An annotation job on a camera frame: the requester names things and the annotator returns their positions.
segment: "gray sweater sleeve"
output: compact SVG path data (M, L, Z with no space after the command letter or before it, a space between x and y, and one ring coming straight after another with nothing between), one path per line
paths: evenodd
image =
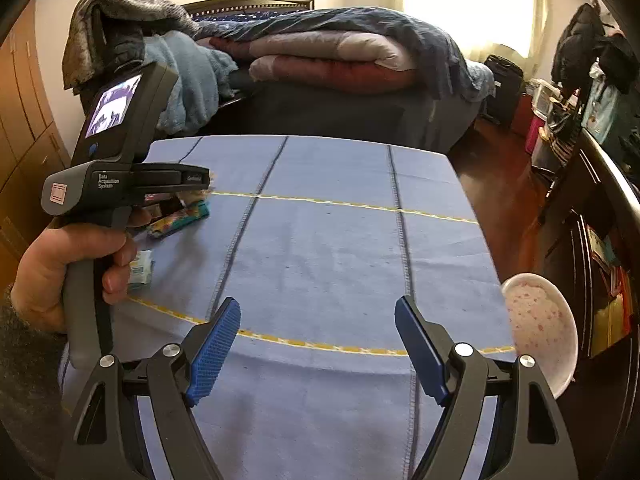
M62 442L58 365L66 336L30 328L11 306L0 305L0 420L42 478L53 478Z

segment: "white bowl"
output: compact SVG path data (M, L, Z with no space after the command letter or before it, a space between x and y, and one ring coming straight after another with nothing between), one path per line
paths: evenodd
M557 399L578 361L578 331L568 303L553 283L528 272L505 281L502 294L518 355L534 357Z

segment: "device handle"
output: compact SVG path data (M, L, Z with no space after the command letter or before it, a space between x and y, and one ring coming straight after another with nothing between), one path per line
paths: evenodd
M131 213L130 206L65 218L65 224L85 222L123 230ZM113 349L111 313L102 298L102 276L113 264L113 257L81 260L66 266L62 287L69 356L76 369L91 369L100 357Z

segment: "finger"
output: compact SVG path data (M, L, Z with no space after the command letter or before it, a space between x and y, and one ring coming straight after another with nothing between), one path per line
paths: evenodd
M65 266L79 260L101 258L120 250L127 237L121 231L93 224L70 224L45 229L30 249L36 260L50 266Z
M129 216L130 227L142 227L151 222L151 213L146 209L134 208Z
M114 265L109 267L102 275L102 287L108 293L127 290L129 283L129 266Z
M133 238L127 236L127 241L124 245L113 253L113 263L119 266L129 265L136 257L136 254L138 254L138 247Z
M102 298L110 305L120 303L127 299L127 289L119 290L118 292L107 292L104 290L102 292Z

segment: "dark blue bedspread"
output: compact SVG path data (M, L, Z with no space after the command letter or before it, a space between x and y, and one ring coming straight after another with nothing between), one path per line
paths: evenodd
M251 41L268 34L308 30L357 30L398 40L414 56L420 78L434 99L462 96L477 102L493 94L493 78L471 74L455 41L441 28L381 7L319 9L254 22L200 22L194 39L217 36Z

